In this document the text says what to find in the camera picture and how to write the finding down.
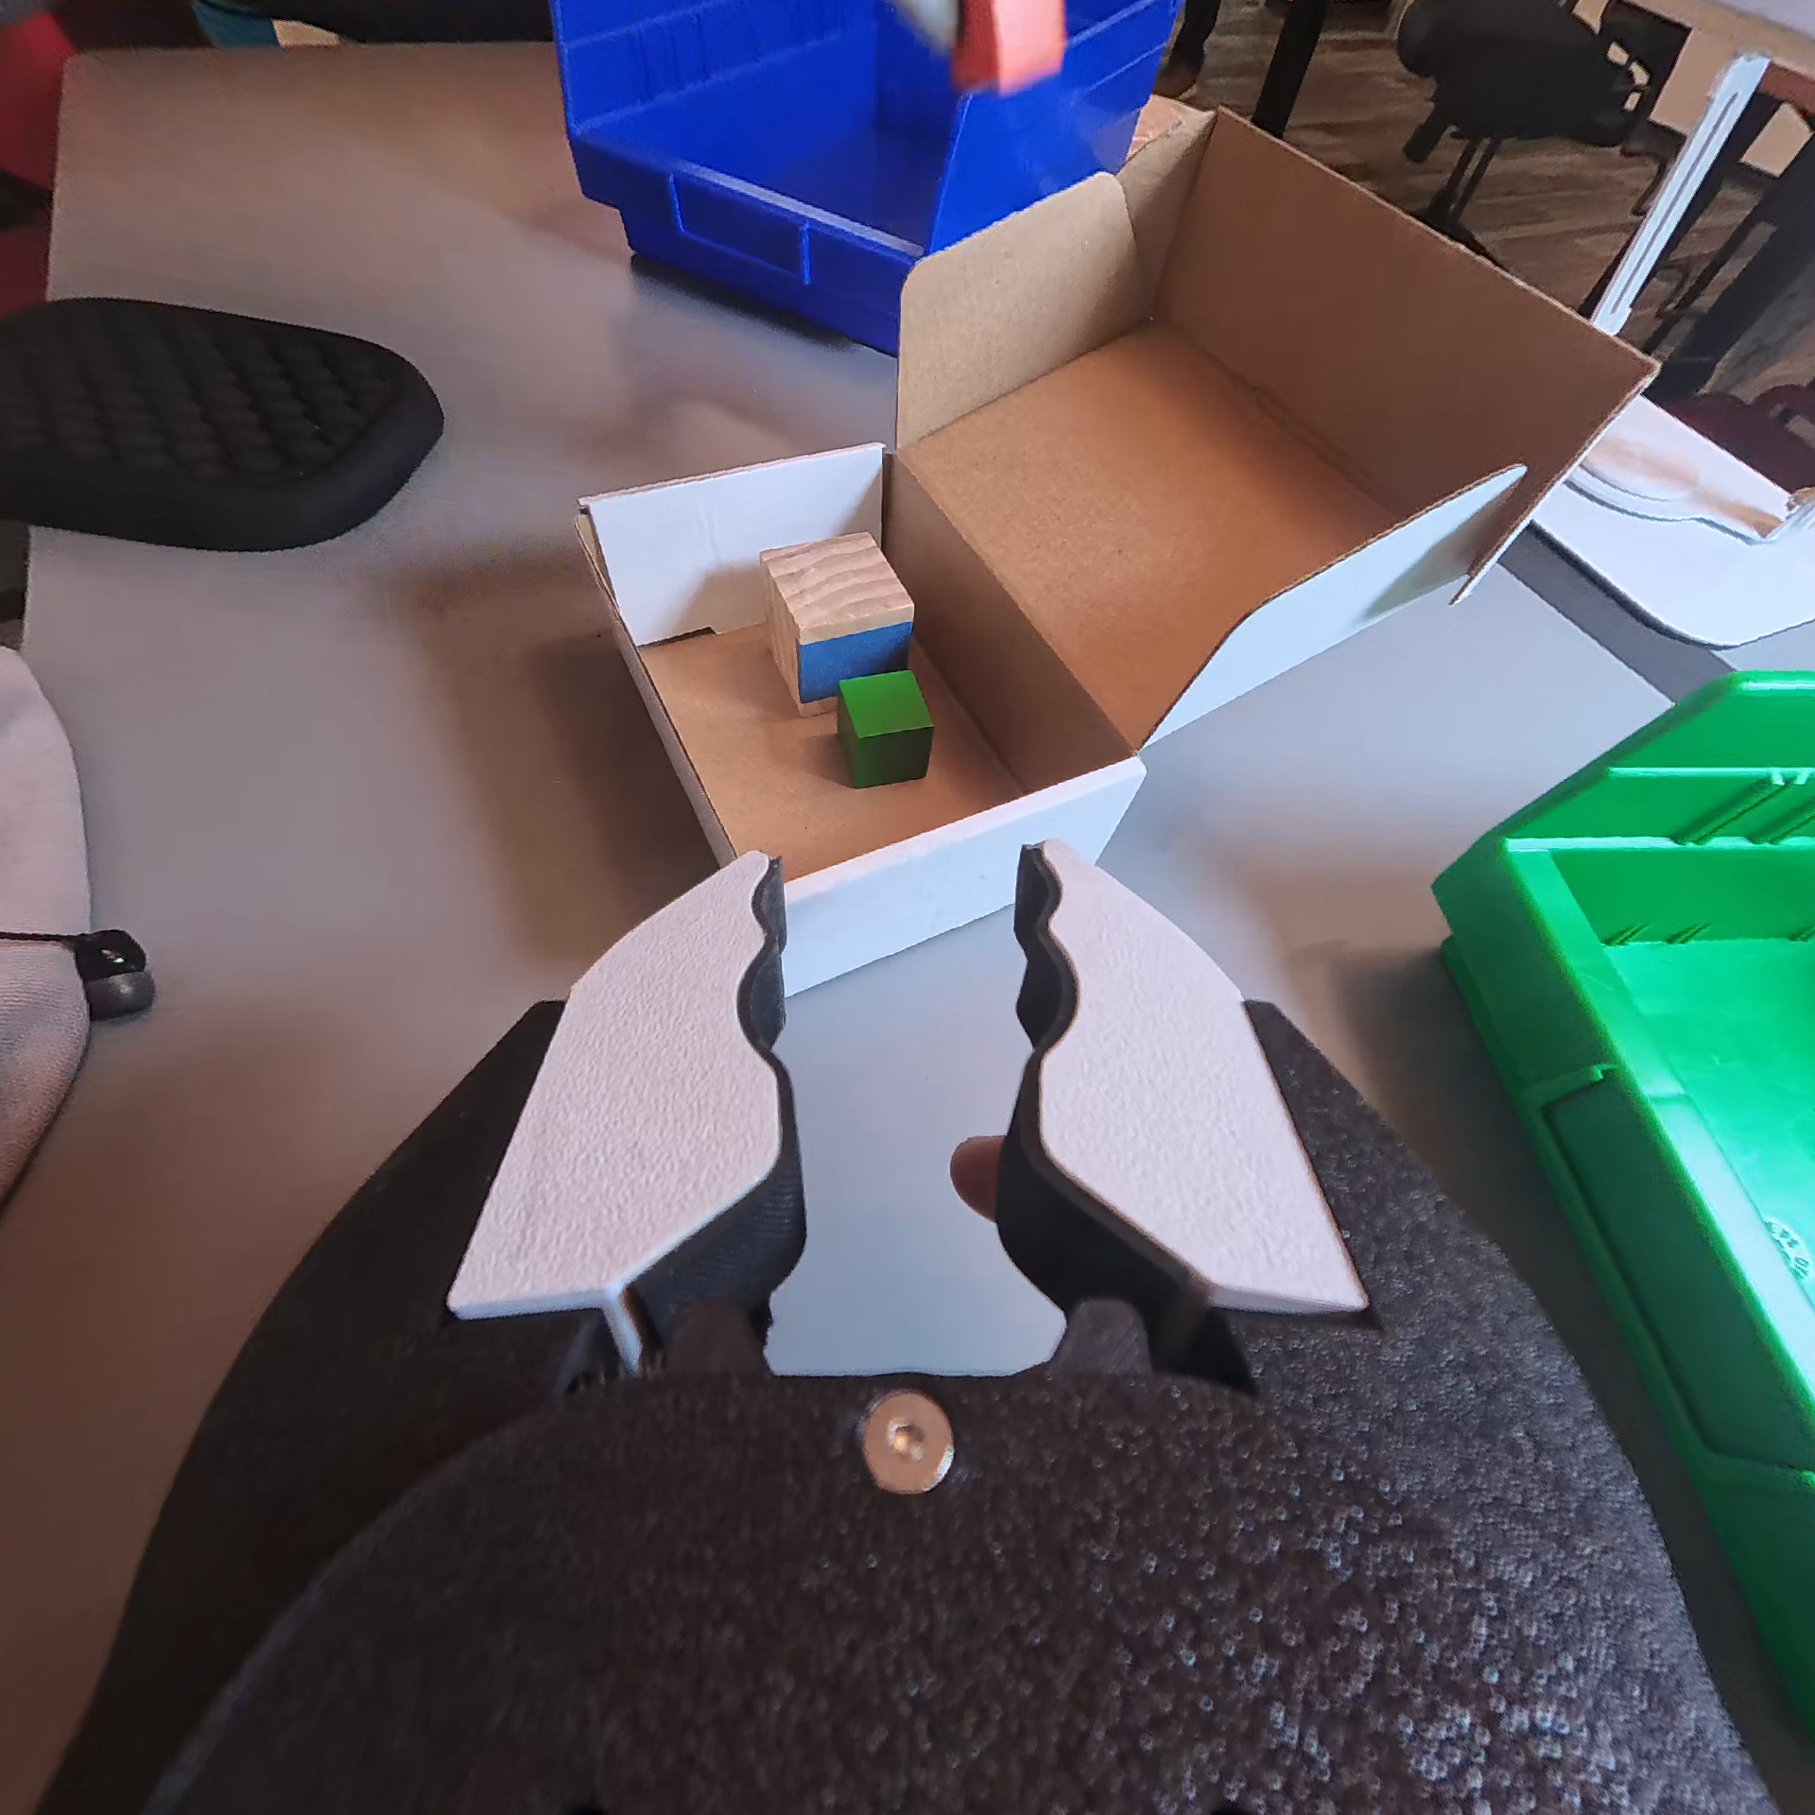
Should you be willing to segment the grey cloth bag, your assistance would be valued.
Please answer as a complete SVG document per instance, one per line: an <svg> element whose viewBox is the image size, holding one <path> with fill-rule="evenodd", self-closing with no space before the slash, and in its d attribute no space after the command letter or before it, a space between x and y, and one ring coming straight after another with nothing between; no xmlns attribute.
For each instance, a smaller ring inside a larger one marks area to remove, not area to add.
<svg viewBox="0 0 1815 1815"><path fill-rule="evenodd" d="M1 929L90 929L83 813L70 744L14 651L1 651ZM73 950L1 942L1 1193L30 1162L83 1061L88 1006Z"/></svg>

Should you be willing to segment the wooden cube with blue tape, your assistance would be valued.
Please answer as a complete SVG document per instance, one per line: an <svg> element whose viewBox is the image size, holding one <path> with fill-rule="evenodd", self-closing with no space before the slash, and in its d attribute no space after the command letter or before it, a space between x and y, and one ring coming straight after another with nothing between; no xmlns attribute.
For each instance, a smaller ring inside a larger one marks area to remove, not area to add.
<svg viewBox="0 0 1815 1815"><path fill-rule="evenodd" d="M848 678L910 665L915 605L869 532L760 553L772 651L799 715Z"/></svg>

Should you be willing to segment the blue plastic bin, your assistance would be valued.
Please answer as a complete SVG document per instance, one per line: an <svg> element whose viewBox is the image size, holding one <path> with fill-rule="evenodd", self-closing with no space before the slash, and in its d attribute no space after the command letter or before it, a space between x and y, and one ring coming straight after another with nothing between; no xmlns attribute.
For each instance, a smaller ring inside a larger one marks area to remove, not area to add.
<svg viewBox="0 0 1815 1815"><path fill-rule="evenodd" d="M555 3L581 193L626 245L894 355L920 257L1118 171L1178 4L1064 6L1061 69L962 95L882 3Z"/></svg>

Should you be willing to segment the white cardboard box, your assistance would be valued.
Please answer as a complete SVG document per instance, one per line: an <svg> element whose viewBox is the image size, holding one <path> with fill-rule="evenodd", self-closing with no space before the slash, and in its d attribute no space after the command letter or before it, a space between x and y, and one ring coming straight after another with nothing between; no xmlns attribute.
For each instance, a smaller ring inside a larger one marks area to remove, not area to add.
<svg viewBox="0 0 1815 1815"><path fill-rule="evenodd" d="M775 858L786 992L1098 855L1143 750L1420 598L1463 598L1654 364L1221 111L918 262L894 448L581 501L722 865ZM786 703L760 555L872 533L913 598L923 780Z"/></svg>

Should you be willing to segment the white slotted bar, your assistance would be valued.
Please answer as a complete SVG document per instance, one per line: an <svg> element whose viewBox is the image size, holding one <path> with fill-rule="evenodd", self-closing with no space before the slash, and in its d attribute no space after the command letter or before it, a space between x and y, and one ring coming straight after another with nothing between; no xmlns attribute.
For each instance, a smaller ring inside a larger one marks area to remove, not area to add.
<svg viewBox="0 0 1815 1815"><path fill-rule="evenodd" d="M1732 56L1708 90L1693 128L1663 171L1643 216L1622 253L1609 264L1582 305L1582 313L1601 333L1619 336L1627 324L1648 274L1663 260L1677 231L1685 224L1693 197L1708 181L1722 150L1745 117L1754 93L1770 69L1764 54Z"/></svg>

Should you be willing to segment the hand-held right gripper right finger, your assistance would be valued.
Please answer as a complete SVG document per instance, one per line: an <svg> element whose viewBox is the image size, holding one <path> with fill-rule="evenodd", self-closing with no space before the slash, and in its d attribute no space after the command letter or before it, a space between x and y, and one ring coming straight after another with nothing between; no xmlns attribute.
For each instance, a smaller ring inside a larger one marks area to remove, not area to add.
<svg viewBox="0 0 1815 1815"><path fill-rule="evenodd" d="M1009 1260L1061 1312L1127 1305L1159 1372L1250 1393L1230 1312L1370 1296L1239 989L1057 838L1020 852L1012 934L1030 1056L993 1191Z"/></svg>

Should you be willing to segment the green cube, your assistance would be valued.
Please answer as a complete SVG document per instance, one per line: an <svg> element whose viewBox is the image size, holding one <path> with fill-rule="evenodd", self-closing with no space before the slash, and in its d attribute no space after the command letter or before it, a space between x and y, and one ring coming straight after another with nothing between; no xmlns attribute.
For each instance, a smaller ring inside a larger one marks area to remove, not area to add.
<svg viewBox="0 0 1815 1815"><path fill-rule="evenodd" d="M836 736L850 787L890 787L927 776L935 722L912 667L856 675L836 696Z"/></svg>

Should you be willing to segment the white flat base plate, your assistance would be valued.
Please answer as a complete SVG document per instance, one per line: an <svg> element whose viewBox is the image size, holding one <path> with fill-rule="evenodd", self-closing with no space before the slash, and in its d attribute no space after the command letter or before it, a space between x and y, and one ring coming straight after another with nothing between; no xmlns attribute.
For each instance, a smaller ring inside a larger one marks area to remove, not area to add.
<svg viewBox="0 0 1815 1815"><path fill-rule="evenodd" d="M1813 620L1810 439L1781 414L1736 412L1788 485L1639 398L1534 515L1642 620L1715 651Z"/></svg>

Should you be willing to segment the green plastic bin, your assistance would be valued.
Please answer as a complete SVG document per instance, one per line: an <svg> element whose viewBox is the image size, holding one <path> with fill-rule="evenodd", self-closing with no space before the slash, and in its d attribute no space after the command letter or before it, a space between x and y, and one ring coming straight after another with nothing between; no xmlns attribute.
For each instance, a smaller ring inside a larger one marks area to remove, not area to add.
<svg viewBox="0 0 1815 1815"><path fill-rule="evenodd" d="M1813 1712L1813 678L1730 673L1434 883L1454 977Z"/></svg>

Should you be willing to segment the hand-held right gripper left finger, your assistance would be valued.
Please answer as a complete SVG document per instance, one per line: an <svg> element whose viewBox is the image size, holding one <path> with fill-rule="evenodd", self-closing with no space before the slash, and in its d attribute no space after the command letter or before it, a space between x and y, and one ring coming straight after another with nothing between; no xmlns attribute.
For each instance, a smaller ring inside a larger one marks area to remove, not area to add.
<svg viewBox="0 0 1815 1815"><path fill-rule="evenodd" d="M805 1200L780 863L746 853L571 989L445 1296L465 1323L594 1309L626 1372L723 1304L765 1363Z"/></svg>

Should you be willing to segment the red fabric item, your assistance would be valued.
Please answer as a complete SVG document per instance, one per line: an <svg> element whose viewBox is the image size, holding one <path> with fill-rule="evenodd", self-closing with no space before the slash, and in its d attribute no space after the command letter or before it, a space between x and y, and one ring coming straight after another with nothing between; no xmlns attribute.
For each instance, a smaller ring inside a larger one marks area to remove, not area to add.
<svg viewBox="0 0 1815 1815"><path fill-rule="evenodd" d="M58 153L60 76L73 48L51 16L1 31L1 169L30 191L51 191ZM47 293L50 201L14 201L3 188L1 313Z"/></svg>

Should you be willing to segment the black office chair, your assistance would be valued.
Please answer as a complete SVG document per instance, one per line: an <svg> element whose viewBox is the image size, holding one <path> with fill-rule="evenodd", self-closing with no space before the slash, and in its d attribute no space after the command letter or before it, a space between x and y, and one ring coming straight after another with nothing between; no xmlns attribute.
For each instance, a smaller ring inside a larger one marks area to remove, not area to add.
<svg viewBox="0 0 1815 1815"><path fill-rule="evenodd" d="M1502 145L1559 140L1620 150L1657 103L1690 29L1638 4L1602 4L1596 24L1559 3L1414 3L1395 32L1400 66L1433 85L1402 155L1423 165L1440 138L1463 145L1416 218L1478 257L1490 251L1463 214Z"/></svg>

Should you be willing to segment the red cube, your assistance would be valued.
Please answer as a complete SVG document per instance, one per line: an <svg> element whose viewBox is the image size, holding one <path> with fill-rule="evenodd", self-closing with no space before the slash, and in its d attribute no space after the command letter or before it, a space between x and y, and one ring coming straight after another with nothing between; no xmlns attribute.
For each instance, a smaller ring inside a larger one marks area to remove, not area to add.
<svg viewBox="0 0 1815 1815"><path fill-rule="evenodd" d="M1055 78L1068 54L1062 3L956 3L948 74L963 95L1011 95Z"/></svg>

